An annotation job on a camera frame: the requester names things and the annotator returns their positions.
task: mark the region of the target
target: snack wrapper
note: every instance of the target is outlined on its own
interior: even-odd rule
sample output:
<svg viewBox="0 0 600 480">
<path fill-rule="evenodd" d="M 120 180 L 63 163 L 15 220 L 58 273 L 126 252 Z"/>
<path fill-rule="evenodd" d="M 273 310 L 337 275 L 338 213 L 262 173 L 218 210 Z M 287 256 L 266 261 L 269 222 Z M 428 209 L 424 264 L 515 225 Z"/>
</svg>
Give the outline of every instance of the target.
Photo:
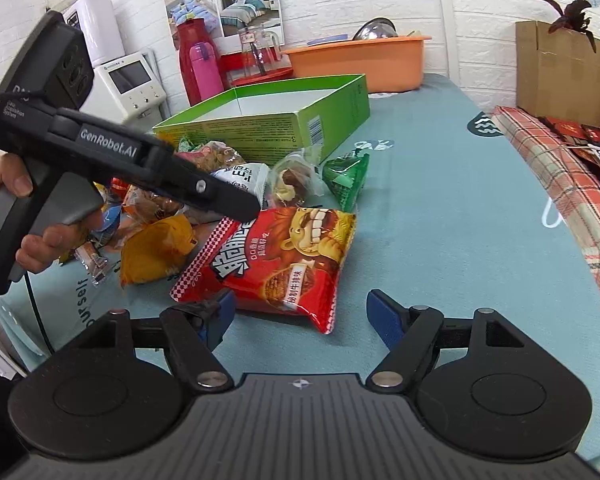
<svg viewBox="0 0 600 480">
<path fill-rule="evenodd" d="M 322 179 L 345 213 L 353 211 L 358 193 L 365 185 L 368 166 L 369 154 L 358 156 L 358 150 L 324 163 Z"/>
<path fill-rule="evenodd" d="M 200 170 L 207 173 L 245 163 L 238 152 L 219 140 L 210 140 L 193 150 L 187 150 L 188 147 L 190 147 L 188 141 L 181 140 L 178 147 L 178 156 L 193 162 Z"/>
<path fill-rule="evenodd" d="M 248 191 L 258 197 L 260 208 L 264 202 L 264 190 L 269 175 L 269 167 L 259 162 L 248 162 L 239 164 L 224 170 L 218 170 L 212 173 L 214 177 L 224 180 L 233 186 Z M 222 218 L 221 214 L 213 211 L 200 211 L 193 207 L 184 206 L 184 215 L 193 225 L 216 222 Z"/>
<path fill-rule="evenodd" d="M 75 250 L 75 257 L 80 261 L 91 275 L 94 286 L 100 284 L 115 266 L 108 258 L 102 256 L 91 242 L 85 242 Z"/>
<path fill-rule="evenodd" d="M 310 195 L 322 196 L 324 182 L 315 164 L 304 158 L 303 152 L 293 152 L 280 160 L 269 174 L 269 207 L 298 207 Z"/>
<path fill-rule="evenodd" d="M 182 204 L 138 186 L 129 186 L 122 209 L 141 224 L 151 224 L 175 215 L 182 209 Z"/>
<path fill-rule="evenodd" d="M 122 247 L 120 285 L 153 282 L 177 274 L 195 245 L 193 228 L 184 215 L 148 225 Z"/>
<path fill-rule="evenodd" d="M 245 224 L 224 218 L 171 297 L 200 301 L 227 286 L 235 292 L 238 308 L 308 316 L 328 334 L 355 226 L 355 215 L 324 208 L 264 210 Z"/>
</svg>

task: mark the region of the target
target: table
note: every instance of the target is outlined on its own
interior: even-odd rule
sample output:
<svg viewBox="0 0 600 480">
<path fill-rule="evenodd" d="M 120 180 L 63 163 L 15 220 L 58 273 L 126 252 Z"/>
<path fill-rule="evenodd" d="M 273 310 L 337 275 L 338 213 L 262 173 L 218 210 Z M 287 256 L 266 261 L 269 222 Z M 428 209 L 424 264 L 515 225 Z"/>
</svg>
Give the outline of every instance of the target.
<svg viewBox="0 0 600 480">
<path fill-rule="evenodd" d="M 568 229 L 542 226 L 542 186 L 505 137 L 467 129 L 479 110 L 445 77 L 427 75 L 419 90 L 370 104 L 370 119 L 333 155 L 361 140 L 395 145 L 371 153 L 334 332 L 321 335 L 305 319 L 240 315 L 216 356 L 236 379 L 246 371 L 358 372 L 365 378 L 386 354 L 366 320 L 372 288 L 449 317 L 472 317 L 488 306 L 587 385 L 594 409 L 578 452 L 600 465 L 600 293 Z M 32 280 L 58 346 L 108 308 L 157 316 L 171 304 L 172 284 L 121 290 L 109 280 L 93 288 L 77 263 L 53 266 Z M 42 361 L 27 347 L 43 344 L 23 283 L 1 299 L 0 319 L 27 365 Z M 151 350 L 139 355 L 164 362 Z M 458 356 L 444 351 L 442 361 Z"/>
</svg>

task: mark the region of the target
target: pink thermos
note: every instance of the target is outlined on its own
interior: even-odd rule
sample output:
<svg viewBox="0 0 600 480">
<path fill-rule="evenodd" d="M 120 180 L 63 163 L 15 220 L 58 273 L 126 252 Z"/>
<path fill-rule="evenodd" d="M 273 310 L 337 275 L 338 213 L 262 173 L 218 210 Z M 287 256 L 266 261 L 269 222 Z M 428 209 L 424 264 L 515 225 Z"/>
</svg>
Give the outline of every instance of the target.
<svg viewBox="0 0 600 480">
<path fill-rule="evenodd" d="M 224 87 L 213 47 L 207 42 L 196 43 L 189 50 L 189 57 L 202 100 L 223 92 Z"/>
</svg>

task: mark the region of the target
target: human hand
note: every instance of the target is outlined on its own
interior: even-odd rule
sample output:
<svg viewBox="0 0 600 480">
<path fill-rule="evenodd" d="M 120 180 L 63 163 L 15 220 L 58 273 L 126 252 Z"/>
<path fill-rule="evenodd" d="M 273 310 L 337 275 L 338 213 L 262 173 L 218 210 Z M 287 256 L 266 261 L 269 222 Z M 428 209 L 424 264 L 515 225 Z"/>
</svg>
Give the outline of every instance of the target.
<svg viewBox="0 0 600 480">
<path fill-rule="evenodd" d="M 0 155 L 0 186 L 2 184 L 19 198 L 28 196 L 33 190 L 23 161 L 13 153 Z M 102 215 L 96 211 L 78 224 L 55 224 L 46 228 L 42 236 L 26 235 L 16 252 L 16 261 L 30 272 L 42 272 L 52 261 L 80 242 L 80 233 L 84 227 L 92 230 L 99 228 L 101 224 Z"/>
</svg>

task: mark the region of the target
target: white device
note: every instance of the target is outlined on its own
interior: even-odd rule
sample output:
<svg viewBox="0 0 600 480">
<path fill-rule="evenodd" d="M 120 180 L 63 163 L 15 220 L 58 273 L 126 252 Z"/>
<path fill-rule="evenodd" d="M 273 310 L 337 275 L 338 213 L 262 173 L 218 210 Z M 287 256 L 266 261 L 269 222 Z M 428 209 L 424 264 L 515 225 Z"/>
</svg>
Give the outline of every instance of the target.
<svg viewBox="0 0 600 480">
<path fill-rule="evenodd" d="M 162 120 L 158 106 L 167 94 L 140 52 L 97 66 L 93 75 L 81 112 L 142 131 Z"/>
<path fill-rule="evenodd" d="M 64 12 L 64 20 L 84 34 L 94 68 L 125 55 L 111 0 L 77 0 Z"/>
</svg>

